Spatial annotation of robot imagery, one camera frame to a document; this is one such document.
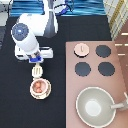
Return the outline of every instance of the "cup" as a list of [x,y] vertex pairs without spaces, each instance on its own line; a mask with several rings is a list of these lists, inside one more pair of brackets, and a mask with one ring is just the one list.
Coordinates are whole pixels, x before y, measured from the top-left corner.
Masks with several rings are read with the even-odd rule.
[[36,79],[31,83],[30,93],[36,99],[45,99],[51,93],[51,84],[46,79]]

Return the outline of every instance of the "white mug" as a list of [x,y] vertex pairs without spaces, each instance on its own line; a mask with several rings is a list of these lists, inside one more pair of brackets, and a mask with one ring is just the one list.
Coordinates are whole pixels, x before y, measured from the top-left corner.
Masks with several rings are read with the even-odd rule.
[[[39,82],[41,84],[41,90],[42,92],[41,93],[37,93],[35,92],[35,84]],[[51,84],[48,80],[46,79],[43,79],[43,78],[39,78],[39,79],[36,79],[34,80],[32,83],[31,83],[31,86],[30,86],[30,93],[31,95],[36,98],[36,99],[45,99],[46,97],[49,96],[49,94],[51,93]]]

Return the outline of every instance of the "blue mat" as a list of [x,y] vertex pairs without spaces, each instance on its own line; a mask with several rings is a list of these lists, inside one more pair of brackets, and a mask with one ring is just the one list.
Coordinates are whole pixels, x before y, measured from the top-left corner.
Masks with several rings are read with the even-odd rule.
[[[43,2],[38,0],[14,0],[11,17],[20,16],[22,13],[44,14]],[[80,15],[106,15],[103,0],[74,0],[74,10],[70,9],[62,16],[80,16]]]

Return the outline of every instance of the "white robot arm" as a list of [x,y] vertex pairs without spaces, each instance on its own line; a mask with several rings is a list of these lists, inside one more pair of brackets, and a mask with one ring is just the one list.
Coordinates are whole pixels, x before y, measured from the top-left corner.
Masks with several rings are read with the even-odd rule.
[[11,34],[15,46],[15,56],[20,60],[29,59],[30,63],[41,63],[43,58],[52,58],[49,47],[39,47],[35,36],[51,38],[57,34],[58,23],[52,0],[44,0],[45,14],[22,14],[12,27]]

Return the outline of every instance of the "black table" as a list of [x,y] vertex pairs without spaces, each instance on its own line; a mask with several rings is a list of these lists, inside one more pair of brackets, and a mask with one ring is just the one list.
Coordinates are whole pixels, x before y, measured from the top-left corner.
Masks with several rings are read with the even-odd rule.
[[7,20],[0,50],[0,128],[66,128],[65,42],[111,41],[107,16],[57,17],[58,34],[51,39],[37,37],[40,46],[54,51],[54,58],[42,64],[42,77],[52,85],[45,100],[30,95],[34,64],[18,62],[14,56],[10,32],[17,18]]

